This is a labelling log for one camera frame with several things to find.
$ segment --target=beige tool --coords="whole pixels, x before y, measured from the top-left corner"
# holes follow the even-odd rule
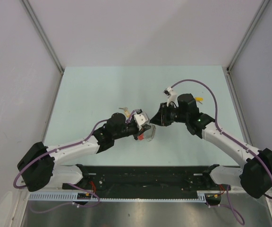
[[[123,110],[125,112],[126,117],[130,116],[130,112],[128,111],[127,107],[120,108],[120,110]]]

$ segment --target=red object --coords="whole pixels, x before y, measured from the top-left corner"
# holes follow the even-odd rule
[[[143,140],[144,139],[144,134],[142,133],[140,136],[138,136],[139,140]]]

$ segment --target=black wire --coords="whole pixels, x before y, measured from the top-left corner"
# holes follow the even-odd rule
[[[174,103],[173,101],[171,101],[170,103],[173,103],[174,104],[174,106],[177,108],[177,105],[176,105],[176,103]]]

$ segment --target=metal beam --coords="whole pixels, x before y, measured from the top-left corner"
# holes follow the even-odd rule
[[[32,24],[34,25],[38,35],[40,36],[44,46],[46,47],[49,55],[52,57],[56,67],[58,68],[59,72],[61,73],[61,75],[64,72],[64,68],[62,67],[45,31],[43,30],[43,27],[41,26],[30,2],[28,0],[20,0],[20,2],[22,3],[23,7],[26,10],[26,13],[28,14],[29,18],[31,19]]]
[[[250,37],[253,34],[254,29],[256,28],[257,24],[259,23],[259,21],[262,18],[262,15],[264,14],[264,12],[266,11],[267,7],[269,6],[269,3],[272,0],[263,0],[263,2],[261,3],[258,11],[256,12],[254,19],[252,20],[249,28],[247,29],[239,47],[237,48],[237,51],[235,52],[232,60],[230,61],[227,70],[228,72],[231,72],[232,68],[234,67],[236,60],[238,59],[238,57],[240,56],[242,50],[244,49],[245,45],[247,44],[247,42],[249,41]]]

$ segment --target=gray wall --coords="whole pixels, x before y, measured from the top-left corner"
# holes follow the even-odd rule
[[[42,139],[60,74],[18,0],[0,0],[0,226],[17,190],[16,165]]]
[[[253,143],[272,149],[272,2],[232,76]]]

